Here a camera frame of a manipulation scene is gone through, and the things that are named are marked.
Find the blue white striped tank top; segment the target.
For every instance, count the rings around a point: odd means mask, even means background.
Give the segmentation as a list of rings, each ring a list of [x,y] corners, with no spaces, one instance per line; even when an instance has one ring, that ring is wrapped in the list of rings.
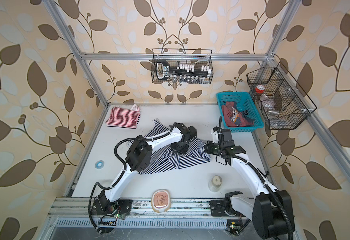
[[[164,126],[159,120],[154,120],[154,128],[144,137],[152,137],[154,135],[168,131],[170,128]],[[153,153],[149,167],[140,175],[149,175],[167,172],[175,169],[185,169],[199,164],[208,163],[210,161],[209,154],[204,152],[204,143],[197,137],[189,143],[188,151],[185,155],[175,153],[171,147],[163,147]]]

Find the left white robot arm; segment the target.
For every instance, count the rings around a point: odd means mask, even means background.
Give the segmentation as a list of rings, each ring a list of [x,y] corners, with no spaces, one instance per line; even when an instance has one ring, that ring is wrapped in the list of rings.
[[[186,127],[182,123],[174,123],[168,131],[152,137],[137,136],[118,142],[114,148],[115,157],[123,164],[119,176],[108,187],[96,182],[88,202],[88,215],[93,220],[93,207],[100,209],[103,215],[109,211],[109,207],[115,205],[121,198],[123,190],[127,187],[134,175],[149,167],[153,153],[163,147],[171,147],[178,154],[185,154],[189,143],[197,137],[195,127]],[[118,148],[123,143],[131,141],[127,156],[122,159],[118,154]]]

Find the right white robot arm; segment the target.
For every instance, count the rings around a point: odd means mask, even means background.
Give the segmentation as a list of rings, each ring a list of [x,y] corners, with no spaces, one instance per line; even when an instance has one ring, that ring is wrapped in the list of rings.
[[[231,131],[222,128],[222,122],[220,117],[204,151],[215,156],[217,163],[235,169],[252,194],[249,198],[240,191],[226,193],[223,199],[225,214],[247,217],[263,240],[278,240],[282,235],[292,240],[295,222],[291,196],[270,183],[267,175],[254,166],[244,148],[235,144]]]

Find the maroon red garment in basket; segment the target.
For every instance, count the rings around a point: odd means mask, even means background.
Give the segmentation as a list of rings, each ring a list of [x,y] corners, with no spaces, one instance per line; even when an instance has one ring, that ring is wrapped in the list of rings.
[[[230,128],[253,126],[254,119],[248,117],[247,111],[239,111],[236,105],[236,102],[226,102],[221,106],[225,124]]]

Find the teal plastic basket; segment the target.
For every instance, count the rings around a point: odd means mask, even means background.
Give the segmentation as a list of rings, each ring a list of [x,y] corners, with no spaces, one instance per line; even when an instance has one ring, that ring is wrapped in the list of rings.
[[[233,133],[253,132],[264,127],[263,120],[247,92],[223,92],[216,95],[224,128]]]

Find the pink oval container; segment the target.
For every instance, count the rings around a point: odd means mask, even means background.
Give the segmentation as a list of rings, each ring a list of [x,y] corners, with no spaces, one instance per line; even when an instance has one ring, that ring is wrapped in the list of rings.
[[[152,195],[151,199],[152,209],[156,213],[167,212],[171,207],[171,196],[167,190],[157,190]]]

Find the red white striped folded top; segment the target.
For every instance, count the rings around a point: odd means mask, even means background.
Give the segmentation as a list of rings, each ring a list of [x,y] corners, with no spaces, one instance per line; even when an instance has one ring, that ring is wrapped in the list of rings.
[[[107,127],[136,129],[141,118],[140,107],[133,105],[130,109],[113,107],[109,118],[106,120]]]

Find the black socket tool set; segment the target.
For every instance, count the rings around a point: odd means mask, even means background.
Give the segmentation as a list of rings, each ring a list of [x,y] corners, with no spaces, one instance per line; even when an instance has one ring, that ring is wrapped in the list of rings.
[[[154,83],[210,84],[213,67],[208,61],[158,60],[152,63],[151,76]]]

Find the blue tape roll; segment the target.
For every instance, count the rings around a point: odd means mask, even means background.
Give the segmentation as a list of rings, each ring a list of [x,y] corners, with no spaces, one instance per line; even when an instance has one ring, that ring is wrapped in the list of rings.
[[[104,161],[97,161],[95,163],[95,168],[100,170],[100,169],[102,169],[104,167],[104,165],[105,165]]]

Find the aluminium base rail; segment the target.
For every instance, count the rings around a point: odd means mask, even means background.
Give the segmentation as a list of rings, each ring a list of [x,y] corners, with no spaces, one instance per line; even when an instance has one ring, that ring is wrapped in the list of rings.
[[[232,223],[247,221],[243,214],[226,214],[222,199],[171,200],[170,209],[164,213],[153,210],[150,198],[121,199],[120,206],[110,214],[101,213],[96,206],[89,217],[87,198],[57,198],[48,217],[57,227],[102,229],[213,229],[225,230]]]

